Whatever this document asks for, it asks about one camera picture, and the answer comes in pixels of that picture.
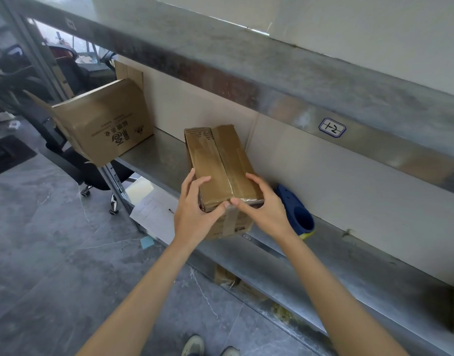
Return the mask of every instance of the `taped cardboard box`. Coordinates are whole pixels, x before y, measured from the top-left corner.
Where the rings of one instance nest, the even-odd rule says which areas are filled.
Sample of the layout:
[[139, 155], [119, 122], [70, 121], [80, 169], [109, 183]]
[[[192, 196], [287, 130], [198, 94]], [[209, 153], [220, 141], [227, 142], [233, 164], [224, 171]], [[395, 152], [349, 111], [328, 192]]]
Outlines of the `taped cardboard box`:
[[[199, 188], [200, 207], [205, 212], [215, 209], [223, 201], [238, 197], [253, 207], [260, 207], [263, 194], [245, 173], [254, 173], [234, 125], [214, 128], [185, 129], [188, 158], [196, 169], [196, 178], [212, 176]], [[233, 205], [218, 219], [206, 236], [207, 240], [242, 234], [249, 231], [253, 220]]]
[[45, 108], [74, 150], [102, 167], [153, 135], [143, 92], [143, 73], [116, 63], [118, 80]]

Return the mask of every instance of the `finger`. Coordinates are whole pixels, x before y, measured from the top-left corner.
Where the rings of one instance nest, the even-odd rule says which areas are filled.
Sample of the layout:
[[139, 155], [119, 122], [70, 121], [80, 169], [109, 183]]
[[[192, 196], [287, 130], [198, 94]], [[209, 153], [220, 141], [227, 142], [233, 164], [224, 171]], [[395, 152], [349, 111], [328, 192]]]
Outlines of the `finger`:
[[191, 184], [192, 178], [194, 177], [195, 173], [196, 171], [193, 167], [181, 184], [181, 195], [179, 196], [180, 200], [185, 199], [188, 196], [189, 185]]
[[247, 205], [245, 202], [243, 202], [241, 199], [232, 197], [230, 199], [230, 202], [232, 205], [234, 205], [236, 208], [238, 208], [240, 211], [245, 212], [247, 215], [249, 215], [251, 218], [254, 218], [254, 214], [257, 211], [254, 209], [252, 206]]
[[249, 178], [250, 180], [252, 180], [253, 182], [255, 182], [256, 184], [258, 184], [260, 186], [260, 190], [264, 194], [268, 193], [268, 192], [273, 192], [270, 185], [268, 185], [268, 183], [264, 179], [262, 179], [260, 176], [250, 174], [250, 173], [246, 173], [245, 176], [247, 178]]
[[189, 187], [189, 192], [187, 198], [189, 200], [195, 200], [197, 202], [198, 195], [199, 195], [199, 186], [201, 186], [204, 182], [210, 180], [210, 176], [203, 176], [197, 180], [191, 182], [191, 186]]
[[211, 211], [207, 216], [211, 219], [212, 224], [219, 219], [220, 216], [224, 215], [227, 206], [229, 205], [228, 201], [224, 201], [219, 206], [216, 207], [214, 211]]

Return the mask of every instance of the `blue sticky note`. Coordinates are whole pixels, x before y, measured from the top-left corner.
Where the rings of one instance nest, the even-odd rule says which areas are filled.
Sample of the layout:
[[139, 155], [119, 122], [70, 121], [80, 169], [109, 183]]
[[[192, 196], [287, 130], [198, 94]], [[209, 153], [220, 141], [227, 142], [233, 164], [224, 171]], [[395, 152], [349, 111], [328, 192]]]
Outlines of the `blue sticky note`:
[[143, 247], [143, 250], [154, 245], [154, 241], [150, 236], [145, 236], [144, 238], [142, 238], [140, 240], [140, 242], [141, 242], [141, 247]]

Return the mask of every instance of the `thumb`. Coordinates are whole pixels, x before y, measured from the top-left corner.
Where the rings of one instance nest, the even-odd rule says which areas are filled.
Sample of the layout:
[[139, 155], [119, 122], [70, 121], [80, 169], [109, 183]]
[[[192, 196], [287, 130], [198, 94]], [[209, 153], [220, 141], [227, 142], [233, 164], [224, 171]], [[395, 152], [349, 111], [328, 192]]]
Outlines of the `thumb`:
[[212, 218], [213, 222], [217, 221], [220, 216], [224, 215], [227, 206], [228, 201], [224, 201], [219, 206], [217, 206], [214, 211], [209, 212], [209, 217]]
[[247, 215], [249, 215], [251, 218], [254, 216], [255, 209], [252, 206], [247, 205], [245, 202], [243, 202], [241, 199], [232, 197], [230, 199], [230, 202], [238, 208], [240, 211], [245, 212]]

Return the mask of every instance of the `sneaker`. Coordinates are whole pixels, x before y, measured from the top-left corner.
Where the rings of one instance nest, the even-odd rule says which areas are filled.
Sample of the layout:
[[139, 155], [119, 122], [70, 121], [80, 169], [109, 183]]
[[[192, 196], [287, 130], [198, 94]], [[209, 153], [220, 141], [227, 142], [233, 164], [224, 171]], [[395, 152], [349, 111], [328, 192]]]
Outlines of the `sneaker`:
[[238, 350], [232, 346], [227, 347], [221, 356], [240, 356]]
[[181, 356], [196, 355], [204, 356], [204, 340], [198, 336], [192, 336], [183, 348]]

